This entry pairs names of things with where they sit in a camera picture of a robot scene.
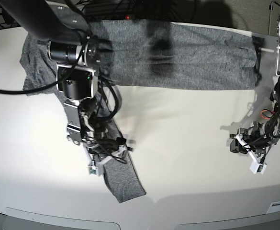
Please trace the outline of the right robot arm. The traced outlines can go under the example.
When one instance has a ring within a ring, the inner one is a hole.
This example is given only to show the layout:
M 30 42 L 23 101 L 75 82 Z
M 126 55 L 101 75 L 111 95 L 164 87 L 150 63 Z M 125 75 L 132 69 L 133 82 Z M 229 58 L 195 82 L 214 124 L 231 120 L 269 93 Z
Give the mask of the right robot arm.
M 127 164 L 126 139 L 107 137 L 106 124 L 119 111 L 119 98 L 99 76 L 98 38 L 63 25 L 44 0 L 1 0 L 0 5 L 27 32 L 48 42 L 47 55 L 57 68 L 54 85 L 66 98 L 67 138 L 84 147 L 91 172 L 110 160 Z

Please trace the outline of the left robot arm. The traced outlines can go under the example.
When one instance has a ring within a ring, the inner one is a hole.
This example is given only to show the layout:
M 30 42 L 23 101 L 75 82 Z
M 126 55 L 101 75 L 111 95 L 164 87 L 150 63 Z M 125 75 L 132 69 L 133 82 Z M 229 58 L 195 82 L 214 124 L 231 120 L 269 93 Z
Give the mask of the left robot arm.
M 271 148 L 280 140 L 280 17 L 277 24 L 276 77 L 278 81 L 270 94 L 273 109 L 263 109 L 260 113 L 263 122 L 254 121 L 248 128 L 239 128 L 231 134 L 230 151 L 249 155 L 252 159 L 252 173 L 263 174 L 267 165 L 265 159 Z

